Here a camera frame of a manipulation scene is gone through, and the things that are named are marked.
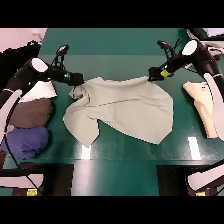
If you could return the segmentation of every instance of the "green table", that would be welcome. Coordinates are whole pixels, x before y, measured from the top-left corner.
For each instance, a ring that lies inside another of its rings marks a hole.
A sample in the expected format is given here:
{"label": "green table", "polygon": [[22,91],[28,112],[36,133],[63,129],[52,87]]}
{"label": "green table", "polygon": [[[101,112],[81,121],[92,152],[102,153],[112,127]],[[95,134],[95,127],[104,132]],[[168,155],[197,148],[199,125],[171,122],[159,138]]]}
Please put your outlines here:
{"label": "green table", "polygon": [[[165,40],[175,44],[181,37],[182,48],[188,38],[183,29],[48,29],[40,57],[51,62],[63,44],[70,49],[65,58],[67,70],[84,74],[85,80],[103,77],[126,80],[148,76],[148,69],[165,62],[156,44]],[[201,82],[195,73],[181,69],[175,76],[156,82],[174,100],[173,131],[153,145],[126,136],[99,122],[100,136],[91,146],[90,160],[83,160],[82,145],[68,132],[62,117],[74,102],[68,95],[72,87],[54,83],[54,113],[48,124],[50,141],[33,162],[74,163],[72,195],[158,195],[156,165],[211,164],[224,158],[223,142],[206,139],[193,99],[183,90],[187,82]],[[188,137],[196,137],[201,160],[194,161]],[[4,168],[12,168],[7,158]],[[10,194],[10,189],[0,194]]]}

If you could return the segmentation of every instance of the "cream colored cloth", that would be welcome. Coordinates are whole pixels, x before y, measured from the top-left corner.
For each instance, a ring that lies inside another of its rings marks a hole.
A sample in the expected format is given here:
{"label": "cream colored cloth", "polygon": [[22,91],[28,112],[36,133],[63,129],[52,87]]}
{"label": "cream colored cloth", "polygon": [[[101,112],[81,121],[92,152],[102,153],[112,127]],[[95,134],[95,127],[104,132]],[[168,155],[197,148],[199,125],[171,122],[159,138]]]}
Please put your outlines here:
{"label": "cream colored cloth", "polygon": [[172,131],[173,99],[155,83],[148,82],[148,77],[121,82],[95,78],[72,89],[70,96],[79,99],[67,108],[63,120],[86,147],[99,135],[97,119],[154,144]]}
{"label": "cream colored cloth", "polygon": [[196,107],[202,119],[207,137],[217,138],[218,135],[216,133],[212,118],[212,109],[213,109],[212,94],[210,92],[207,83],[187,82],[183,85],[183,88],[188,92],[188,94],[192,98],[194,98],[194,106]]}

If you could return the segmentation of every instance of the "dark blue cloth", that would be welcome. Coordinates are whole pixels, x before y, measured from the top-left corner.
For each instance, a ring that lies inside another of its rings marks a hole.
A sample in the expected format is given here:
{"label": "dark blue cloth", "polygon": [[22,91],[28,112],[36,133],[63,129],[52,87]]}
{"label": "dark blue cloth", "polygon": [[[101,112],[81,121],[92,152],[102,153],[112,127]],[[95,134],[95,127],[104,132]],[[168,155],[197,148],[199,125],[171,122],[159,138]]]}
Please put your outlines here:
{"label": "dark blue cloth", "polygon": [[[48,130],[45,127],[15,128],[7,134],[7,141],[16,159],[31,159],[47,145]],[[5,139],[1,147],[8,153]]]}

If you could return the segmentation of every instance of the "yellow tag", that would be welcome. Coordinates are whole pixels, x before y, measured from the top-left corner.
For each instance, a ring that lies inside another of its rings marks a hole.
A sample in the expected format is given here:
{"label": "yellow tag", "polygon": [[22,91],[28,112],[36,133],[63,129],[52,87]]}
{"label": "yellow tag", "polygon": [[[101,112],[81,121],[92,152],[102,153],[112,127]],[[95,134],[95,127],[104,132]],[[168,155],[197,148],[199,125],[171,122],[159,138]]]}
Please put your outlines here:
{"label": "yellow tag", "polygon": [[171,75],[171,73],[169,73],[167,70],[163,70],[160,74],[161,74],[163,77],[167,77],[167,76]]}
{"label": "yellow tag", "polygon": [[28,189],[27,196],[37,196],[37,189]]}
{"label": "yellow tag", "polygon": [[205,192],[198,192],[196,193],[196,196],[205,196]]}

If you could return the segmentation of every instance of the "yellow sticker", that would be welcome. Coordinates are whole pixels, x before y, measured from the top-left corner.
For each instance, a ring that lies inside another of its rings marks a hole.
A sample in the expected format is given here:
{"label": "yellow sticker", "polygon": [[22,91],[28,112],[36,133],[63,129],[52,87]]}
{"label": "yellow sticker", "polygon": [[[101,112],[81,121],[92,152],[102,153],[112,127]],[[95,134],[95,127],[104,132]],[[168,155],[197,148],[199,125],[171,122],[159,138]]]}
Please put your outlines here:
{"label": "yellow sticker", "polygon": [[37,196],[37,189],[28,189],[27,196]]}
{"label": "yellow sticker", "polygon": [[205,192],[198,192],[196,193],[196,196],[205,196]]}
{"label": "yellow sticker", "polygon": [[171,75],[171,73],[169,73],[167,70],[163,70],[160,74],[161,74],[163,77],[167,77],[167,76]]}

